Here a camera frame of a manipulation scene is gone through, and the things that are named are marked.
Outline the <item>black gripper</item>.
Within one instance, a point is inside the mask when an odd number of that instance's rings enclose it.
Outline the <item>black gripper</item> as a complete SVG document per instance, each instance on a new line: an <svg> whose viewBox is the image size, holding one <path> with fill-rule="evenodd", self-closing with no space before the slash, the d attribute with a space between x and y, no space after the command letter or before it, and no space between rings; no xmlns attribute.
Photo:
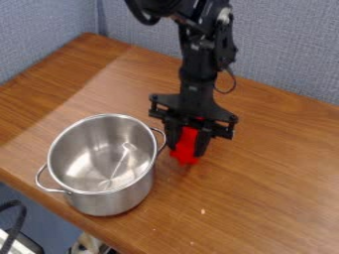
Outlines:
<svg viewBox="0 0 339 254"><path fill-rule="evenodd" d="M149 95L148 115L164 123L171 150L176 149L184 127L199 130L195 140L196 157L205 154L212 137L233 138L239 122L239 117L216 103L213 88L211 82L183 81L179 93Z"/></svg>

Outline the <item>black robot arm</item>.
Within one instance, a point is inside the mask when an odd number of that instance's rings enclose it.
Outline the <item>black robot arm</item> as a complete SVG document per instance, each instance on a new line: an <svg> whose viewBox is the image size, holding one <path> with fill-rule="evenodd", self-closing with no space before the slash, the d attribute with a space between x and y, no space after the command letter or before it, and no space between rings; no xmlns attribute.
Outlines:
<svg viewBox="0 0 339 254"><path fill-rule="evenodd" d="M213 98L221 71L231 72L233 41L229 0L124 0L145 26L169 18L177 24L181 50L180 92L151 94L148 115L164 124L167 145L183 160L204 156L213 138L231 139L239 117Z"/></svg>

